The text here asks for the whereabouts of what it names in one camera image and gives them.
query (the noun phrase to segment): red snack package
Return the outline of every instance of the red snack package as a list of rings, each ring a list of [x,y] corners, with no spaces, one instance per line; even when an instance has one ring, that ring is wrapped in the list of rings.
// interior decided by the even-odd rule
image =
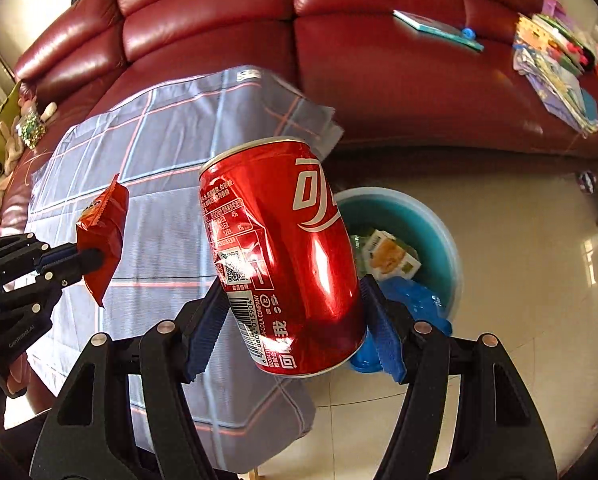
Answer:
[[[77,250],[96,248],[103,253],[101,268],[84,276],[86,288],[101,307],[103,295],[121,260],[128,213],[129,193],[117,182],[118,177],[119,173],[77,220]]]

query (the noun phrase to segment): sofa backrest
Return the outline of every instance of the sofa backrest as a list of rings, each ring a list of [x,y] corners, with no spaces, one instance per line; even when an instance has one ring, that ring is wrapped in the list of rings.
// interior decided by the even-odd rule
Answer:
[[[79,0],[22,55],[17,79],[35,83],[41,105],[176,41],[238,23],[332,14],[415,12],[477,37],[511,43],[517,13],[543,0]]]

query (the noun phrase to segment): tile floor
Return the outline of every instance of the tile floor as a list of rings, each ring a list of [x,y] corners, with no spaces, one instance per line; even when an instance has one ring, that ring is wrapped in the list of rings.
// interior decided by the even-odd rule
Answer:
[[[598,213],[573,176],[471,176],[377,181],[430,206],[464,270],[455,335],[493,332],[532,394],[557,468],[598,420]],[[347,366],[308,381],[314,429],[259,468],[267,480],[367,480],[394,429],[405,386]],[[448,384],[433,470],[447,464],[460,381]]]

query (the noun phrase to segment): red leather sofa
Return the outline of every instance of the red leather sofa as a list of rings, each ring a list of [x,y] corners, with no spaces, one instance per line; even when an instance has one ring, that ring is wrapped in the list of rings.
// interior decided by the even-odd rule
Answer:
[[[547,113],[530,84],[512,69],[517,13],[540,12],[542,4],[79,0],[16,65],[17,78],[37,86],[41,107],[55,101],[58,112],[36,150],[20,161],[4,201],[0,234],[23,230],[30,175],[50,158],[71,125],[158,82],[240,64],[274,70],[315,102],[336,108],[346,133],[327,168],[334,176],[341,153],[349,154],[356,169],[365,165],[380,172],[378,166],[386,165],[400,170],[409,153],[428,153],[416,152],[417,146],[450,147],[442,152],[450,153],[455,166],[477,152],[497,160],[501,150],[547,161],[598,159],[598,133],[583,139]],[[392,17],[393,9],[470,27],[485,51],[416,33]],[[583,76],[582,85],[598,104],[595,76]],[[372,146],[388,147],[383,162],[367,158],[374,152],[366,148]],[[468,158],[453,153],[468,153]]]

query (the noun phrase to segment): red coca-cola can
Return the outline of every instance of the red coca-cola can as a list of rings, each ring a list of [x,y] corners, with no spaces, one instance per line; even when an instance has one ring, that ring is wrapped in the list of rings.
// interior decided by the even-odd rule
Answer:
[[[215,267],[262,370],[307,377],[345,362],[365,322],[346,227],[306,143],[237,146],[201,170]]]

